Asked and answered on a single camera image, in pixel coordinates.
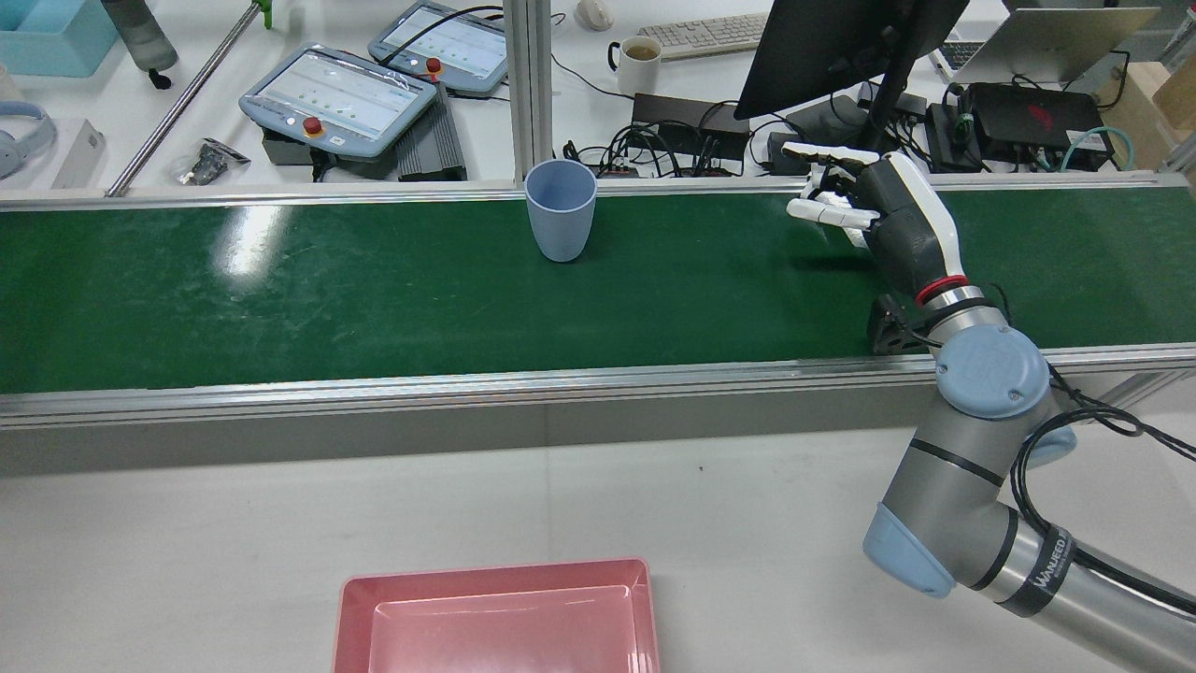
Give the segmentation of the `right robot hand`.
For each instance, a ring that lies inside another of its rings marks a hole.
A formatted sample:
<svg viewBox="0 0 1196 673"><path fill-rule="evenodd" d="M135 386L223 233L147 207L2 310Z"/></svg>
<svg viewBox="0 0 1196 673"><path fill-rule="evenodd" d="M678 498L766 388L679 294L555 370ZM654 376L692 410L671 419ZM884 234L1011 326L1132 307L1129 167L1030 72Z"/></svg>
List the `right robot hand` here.
<svg viewBox="0 0 1196 673"><path fill-rule="evenodd" d="M968 285L953 218L909 157L807 142L782 149L811 163L807 186L786 207L791 218L848 231L920 306Z"/></svg>

